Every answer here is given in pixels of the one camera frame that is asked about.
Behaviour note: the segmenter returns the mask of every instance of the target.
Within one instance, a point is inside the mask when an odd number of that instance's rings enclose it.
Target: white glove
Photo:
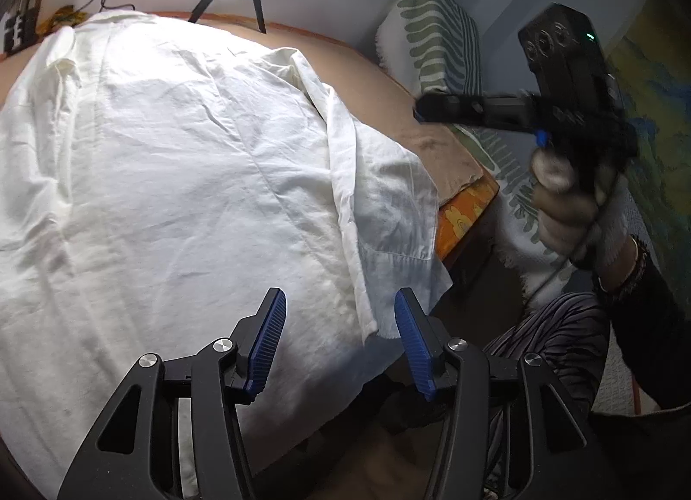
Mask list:
[[[533,174],[539,184],[535,187],[533,204],[538,208],[540,241],[562,256],[578,261],[585,256],[586,247],[597,244],[594,268],[601,272],[614,262],[628,237],[628,222],[624,215],[627,199],[626,179],[611,167],[600,165],[595,177],[595,197],[577,188],[578,175],[569,160],[551,150],[538,149],[531,161]],[[614,189],[606,208],[600,212],[582,246],[578,243],[597,216],[600,206]]]

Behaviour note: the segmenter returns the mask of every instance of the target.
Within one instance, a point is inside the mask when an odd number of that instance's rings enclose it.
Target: metal pivot screw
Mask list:
[[[468,347],[468,342],[461,338],[452,338],[448,341],[447,346],[455,352],[462,352]]]
[[[540,355],[535,354],[534,352],[528,352],[526,355],[524,355],[523,359],[528,365],[533,367],[542,365],[542,358]]]
[[[152,365],[156,365],[157,361],[158,358],[156,357],[156,354],[144,354],[139,358],[139,365],[142,367],[151,367]]]
[[[213,343],[213,349],[217,352],[227,352],[233,348],[233,341],[229,338],[221,338]]]

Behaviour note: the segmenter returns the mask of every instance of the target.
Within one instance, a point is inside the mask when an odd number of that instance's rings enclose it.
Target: colorful artwork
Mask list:
[[[691,317],[691,29],[648,0],[610,54],[640,159],[629,188],[676,301]]]

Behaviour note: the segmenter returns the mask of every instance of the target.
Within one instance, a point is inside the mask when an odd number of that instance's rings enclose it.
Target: white sheet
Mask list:
[[[0,162],[0,433],[49,499],[140,355],[195,354],[268,287],[288,318],[240,412],[254,470],[400,353],[399,287],[429,310],[450,286],[419,159],[293,49],[133,12],[64,28],[0,112]]]

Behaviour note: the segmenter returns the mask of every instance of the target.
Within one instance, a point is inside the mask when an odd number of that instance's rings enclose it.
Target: camera lens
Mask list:
[[[538,52],[535,49],[535,44],[533,42],[529,41],[525,44],[525,54],[530,61],[535,59],[535,56],[538,54]]]
[[[559,45],[566,45],[569,40],[569,33],[561,24],[554,25],[554,38]]]
[[[552,53],[552,38],[544,30],[540,30],[538,34],[538,49],[545,56]]]

